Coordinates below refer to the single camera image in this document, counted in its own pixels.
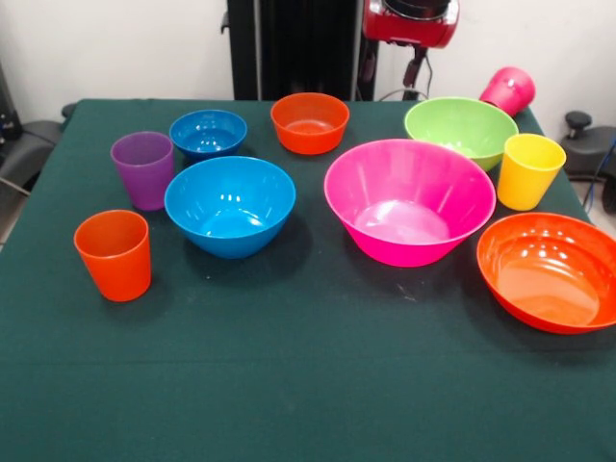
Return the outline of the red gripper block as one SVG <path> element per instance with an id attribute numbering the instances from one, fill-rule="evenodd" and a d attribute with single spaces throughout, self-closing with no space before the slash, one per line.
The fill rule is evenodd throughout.
<path id="1" fill-rule="evenodd" d="M 399 46 L 414 45 L 413 58 L 406 67 L 402 83 L 414 87 L 427 48 L 449 44 L 460 13 L 458 1 L 365 1 L 360 50 L 360 83 L 374 81 L 378 42 Z"/>

